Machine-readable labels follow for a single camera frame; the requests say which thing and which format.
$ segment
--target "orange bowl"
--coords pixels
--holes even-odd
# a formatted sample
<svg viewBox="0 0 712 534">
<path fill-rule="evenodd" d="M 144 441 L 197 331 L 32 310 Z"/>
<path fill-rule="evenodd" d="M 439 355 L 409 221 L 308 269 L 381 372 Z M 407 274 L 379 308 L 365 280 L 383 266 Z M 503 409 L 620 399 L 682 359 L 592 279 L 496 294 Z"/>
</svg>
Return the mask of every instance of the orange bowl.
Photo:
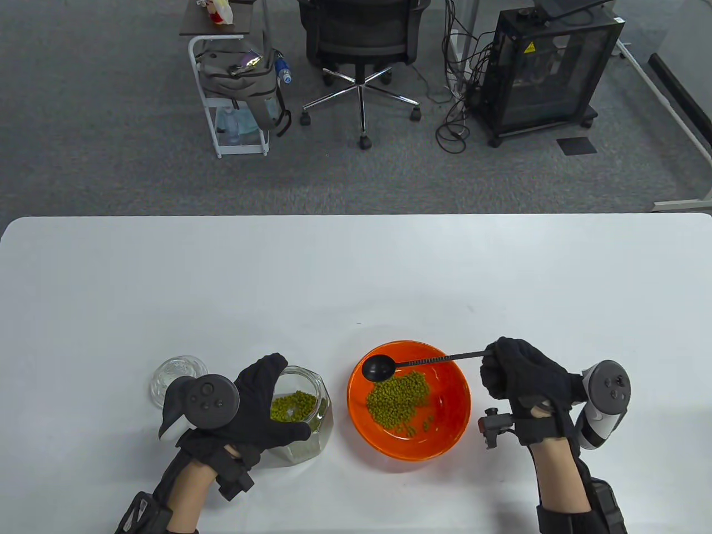
<svg viewBox="0 0 712 534">
<path fill-rule="evenodd" d="M 441 350 L 417 341 L 386 343 L 366 354 L 351 373 L 346 393 L 351 420 L 370 446 L 386 456 L 405 461 L 423 461 L 446 453 L 460 440 L 470 421 L 470 388 L 454 362 L 419 365 L 396 370 L 397 375 L 421 372 L 430 386 L 428 406 L 418 408 L 409 425 L 417 430 L 413 437 L 398 435 L 378 425 L 366 406 L 374 384 L 361 373 L 361 365 L 374 354 L 389 355 L 395 362 L 445 356 Z M 432 421 L 427 431 L 423 423 Z"/>
</svg>

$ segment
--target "black glove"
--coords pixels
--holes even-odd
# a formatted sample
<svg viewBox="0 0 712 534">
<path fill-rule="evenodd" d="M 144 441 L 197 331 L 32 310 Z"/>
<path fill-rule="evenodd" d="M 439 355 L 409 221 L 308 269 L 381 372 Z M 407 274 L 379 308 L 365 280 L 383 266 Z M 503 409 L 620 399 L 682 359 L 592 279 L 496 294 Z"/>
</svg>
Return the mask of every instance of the black glove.
<svg viewBox="0 0 712 534">
<path fill-rule="evenodd" d="M 280 423 L 270 418 L 274 385 L 285 367 L 287 360 L 275 353 L 244 369 L 235 380 L 240 394 L 237 414 L 227 425 L 205 432 L 234 445 L 243 456 L 248 450 L 261 454 L 265 449 L 309 439 L 308 424 Z"/>
<path fill-rule="evenodd" d="M 500 337 L 487 349 L 493 354 L 482 358 L 482 385 L 495 399 L 508 399 L 516 419 L 532 418 L 531 409 L 546 399 L 570 423 L 572 403 L 586 400 L 581 375 L 570 374 L 526 341 Z M 572 425 L 566 427 L 568 435 Z"/>
</svg>

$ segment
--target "black computer case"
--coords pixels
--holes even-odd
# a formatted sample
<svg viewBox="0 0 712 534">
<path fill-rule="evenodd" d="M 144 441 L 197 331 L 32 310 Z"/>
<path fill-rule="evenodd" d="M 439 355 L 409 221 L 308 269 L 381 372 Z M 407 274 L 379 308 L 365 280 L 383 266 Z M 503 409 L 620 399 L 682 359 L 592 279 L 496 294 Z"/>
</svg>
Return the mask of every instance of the black computer case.
<svg viewBox="0 0 712 534">
<path fill-rule="evenodd" d="M 489 144 L 563 122 L 589 127 L 596 113 L 588 103 L 623 24 L 601 7 L 553 21 L 531 10 L 500 12 L 473 104 Z"/>
</svg>

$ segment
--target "office chair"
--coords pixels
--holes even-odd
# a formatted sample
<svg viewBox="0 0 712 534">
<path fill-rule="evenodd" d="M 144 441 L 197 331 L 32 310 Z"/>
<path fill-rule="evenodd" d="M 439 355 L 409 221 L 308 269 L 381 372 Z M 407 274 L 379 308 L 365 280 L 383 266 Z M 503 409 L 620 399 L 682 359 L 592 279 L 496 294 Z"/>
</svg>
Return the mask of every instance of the office chair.
<svg viewBox="0 0 712 534">
<path fill-rule="evenodd" d="M 323 68 L 324 81 L 331 85 L 333 78 L 346 80 L 350 85 L 302 106 L 299 123 L 311 124 L 308 110 L 337 96 L 358 92 L 361 112 L 362 150 L 371 148 L 366 135 L 364 90 L 394 98 L 413 106 L 410 120 L 421 118 L 420 103 L 392 93 L 373 83 L 382 79 L 389 82 L 393 63 L 410 65 L 418 51 L 418 30 L 423 10 L 431 0 L 299 0 L 300 17 L 307 36 L 307 57 L 312 64 Z M 340 63 L 352 63 L 356 76 L 351 78 L 336 70 Z M 366 76 L 366 66 L 374 73 Z"/>
</svg>

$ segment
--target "spoon handle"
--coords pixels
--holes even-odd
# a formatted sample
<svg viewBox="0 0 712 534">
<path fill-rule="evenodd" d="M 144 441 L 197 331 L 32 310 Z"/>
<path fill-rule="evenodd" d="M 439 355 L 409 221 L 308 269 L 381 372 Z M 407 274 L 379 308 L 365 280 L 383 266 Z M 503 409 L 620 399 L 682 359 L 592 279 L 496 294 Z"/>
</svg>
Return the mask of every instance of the spoon handle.
<svg viewBox="0 0 712 534">
<path fill-rule="evenodd" d="M 438 356 L 437 358 L 426 358 L 425 360 L 413 360 L 412 362 L 397 363 L 396 367 L 413 367 L 415 365 L 450 362 L 452 360 L 464 360 L 465 358 L 479 358 L 482 356 L 489 356 L 490 354 L 492 354 L 491 350 L 481 350 L 479 352 L 463 352 L 462 354 Z"/>
</svg>

